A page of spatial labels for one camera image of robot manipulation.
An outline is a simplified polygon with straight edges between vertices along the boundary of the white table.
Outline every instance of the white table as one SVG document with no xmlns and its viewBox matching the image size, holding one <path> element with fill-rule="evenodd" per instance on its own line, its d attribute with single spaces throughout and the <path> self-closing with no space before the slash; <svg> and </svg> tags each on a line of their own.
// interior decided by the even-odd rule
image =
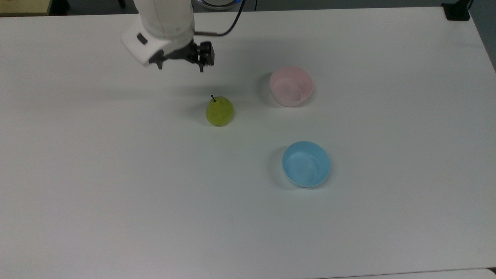
<svg viewBox="0 0 496 279">
<path fill-rule="evenodd" d="M 0 20 L 2 276 L 496 266 L 496 74 L 472 21 L 440 7 L 247 12 L 199 73 L 134 61 L 119 39 L 135 16 Z M 195 18 L 222 31 L 234 14 Z M 284 65 L 314 79 L 303 107 L 268 93 Z M 235 106 L 226 127 L 204 117 L 211 94 Z M 298 140 L 330 154 L 321 187 L 282 174 Z"/>
</svg>

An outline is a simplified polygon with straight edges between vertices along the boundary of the pear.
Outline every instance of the pear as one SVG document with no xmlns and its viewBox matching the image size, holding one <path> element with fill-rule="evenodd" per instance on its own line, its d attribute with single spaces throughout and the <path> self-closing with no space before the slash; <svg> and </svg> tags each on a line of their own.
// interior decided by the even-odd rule
<svg viewBox="0 0 496 279">
<path fill-rule="evenodd" d="M 232 119 L 234 107 L 226 97 L 217 96 L 214 98 L 213 95 L 211 97 L 212 100 L 208 103 L 205 113 L 207 120 L 215 126 L 224 126 Z"/>
</svg>

